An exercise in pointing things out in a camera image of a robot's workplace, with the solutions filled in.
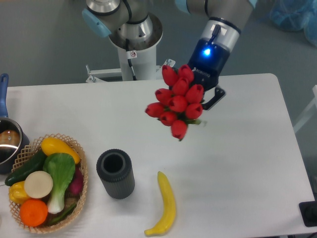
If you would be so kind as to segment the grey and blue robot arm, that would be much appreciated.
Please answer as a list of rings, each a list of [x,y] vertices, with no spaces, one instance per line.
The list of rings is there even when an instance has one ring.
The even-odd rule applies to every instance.
[[[204,14],[208,22],[188,61],[194,82],[214,97],[203,103],[209,110],[224,96],[218,78],[247,20],[254,0],[178,0],[176,6],[188,14]],[[156,79],[156,47],[162,38],[160,20],[139,0],[89,0],[82,16],[90,29],[109,38],[117,48],[124,81]]]

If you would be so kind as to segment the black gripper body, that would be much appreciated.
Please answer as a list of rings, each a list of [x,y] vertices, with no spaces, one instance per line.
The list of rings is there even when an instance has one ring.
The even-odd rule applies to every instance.
[[[229,21],[211,17],[188,61],[194,72],[194,83],[201,84],[204,91],[218,85],[222,72],[241,30]]]

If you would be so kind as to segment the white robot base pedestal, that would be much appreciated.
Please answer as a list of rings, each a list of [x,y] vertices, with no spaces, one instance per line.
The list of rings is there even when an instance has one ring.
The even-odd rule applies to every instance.
[[[86,82],[103,82],[104,78],[114,77],[121,77],[122,81],[162,79],[162,67],[175,65],[172,59],[157,65],[157,45],[162,36],[161,21],[152,13],[140,23],[122,24],[109,34],[110,42],[117,48],[120,68],[90,70],[86,67]]]

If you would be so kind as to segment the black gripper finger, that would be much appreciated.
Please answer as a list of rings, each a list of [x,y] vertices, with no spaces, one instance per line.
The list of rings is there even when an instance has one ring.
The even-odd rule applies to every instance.
[[[214,96],[207,101],[206,103],[202,104],[203,110],[208,111],[213,106],[215,106],[224,96],[226,95],[226,92],[224,89],[220,87],[215,87],[214,89]]]

